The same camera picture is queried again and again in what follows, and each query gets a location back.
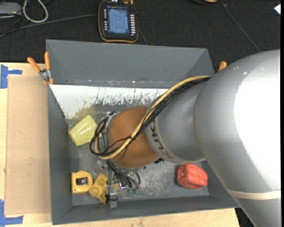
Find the red rock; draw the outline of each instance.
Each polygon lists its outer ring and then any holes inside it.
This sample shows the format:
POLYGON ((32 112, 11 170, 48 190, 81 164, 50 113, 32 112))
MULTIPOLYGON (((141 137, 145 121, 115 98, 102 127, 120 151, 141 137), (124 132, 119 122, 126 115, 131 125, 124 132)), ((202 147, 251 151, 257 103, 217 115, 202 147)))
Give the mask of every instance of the red rock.
POLYGON ((177 169, 176 182, 182 187, 198 189, 207 186, 207 173, 192 163, 186 163, 177 169))

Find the gray metal box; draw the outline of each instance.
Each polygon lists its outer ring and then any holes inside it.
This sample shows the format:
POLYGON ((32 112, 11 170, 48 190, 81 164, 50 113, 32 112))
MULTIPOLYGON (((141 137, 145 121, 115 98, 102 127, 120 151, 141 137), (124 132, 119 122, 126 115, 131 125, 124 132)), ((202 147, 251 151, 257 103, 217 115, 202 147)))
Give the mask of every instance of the gray metal box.
POLYGON ((47 40, 46 50, 55 81, 47 88, 53 224, 238 207, 206 161, 197 165, 208 173, 208 186, 198 190, 178 186, 177 165, 161 162, 139 172, 137 194, 119 192, 116 209, 71 193, 71 172, 86 170, 94 179, 105 172, 68 131, 87 114, 99 121, 108 111, 149 106, 184 78, 212 76, 207 49, 47 40))

